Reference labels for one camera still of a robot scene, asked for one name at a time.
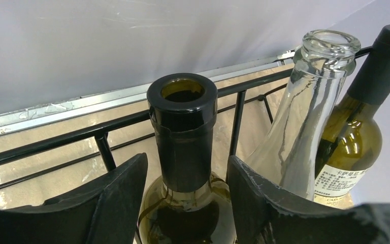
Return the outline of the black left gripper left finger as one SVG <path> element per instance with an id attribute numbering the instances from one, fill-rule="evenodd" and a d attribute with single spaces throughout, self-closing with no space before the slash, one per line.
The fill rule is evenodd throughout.
<path id="1" fill-rule="evenodd" d="M 132 243 L 147 169 L 136 154 L 39 206 L 0 210 L 0 243 Z"/>

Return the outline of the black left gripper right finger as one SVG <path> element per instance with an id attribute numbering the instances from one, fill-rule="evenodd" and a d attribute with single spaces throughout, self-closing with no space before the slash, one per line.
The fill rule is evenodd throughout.
<path id="1" fill-rule="evenodd" d="M 299 197 L 237 156 L 227 164 L 238 243 L 390 243 L 390 204 L 337 209 Z"/>

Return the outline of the dark open-neck wine bottle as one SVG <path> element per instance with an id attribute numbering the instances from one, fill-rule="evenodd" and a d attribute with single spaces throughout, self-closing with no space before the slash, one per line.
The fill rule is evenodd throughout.
<path id="1" fill-rule="evenodd" d="M 137 243 L 235 243 L 230 191 L 211 169 L 218 90 L 193 73 L 164 76 L 147 101 L 161 175 L 145 192 Z"/>

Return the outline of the clear glass black-label bottle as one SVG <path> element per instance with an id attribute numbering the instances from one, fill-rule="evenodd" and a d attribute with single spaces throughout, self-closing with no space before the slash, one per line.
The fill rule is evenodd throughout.
<path id="1" fill-rule="evenodd" d="M 343 83 L 356 67 L 361 43 L 327 29 L 304 35 L 271 129 L 246 159 L 256 173 L 313 200 L 315 157 Z"/>

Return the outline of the dark green labelled wine bottle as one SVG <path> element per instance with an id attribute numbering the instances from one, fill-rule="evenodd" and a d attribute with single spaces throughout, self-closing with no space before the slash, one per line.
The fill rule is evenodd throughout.
<path id="1" fill-rule="evenodd" d="M 315 202 L 339 207 L 375 163 L 382 134 L 374 115 L 389 94 L 390 25 L 386 25 L 321 136 L 315 160 Z"/>

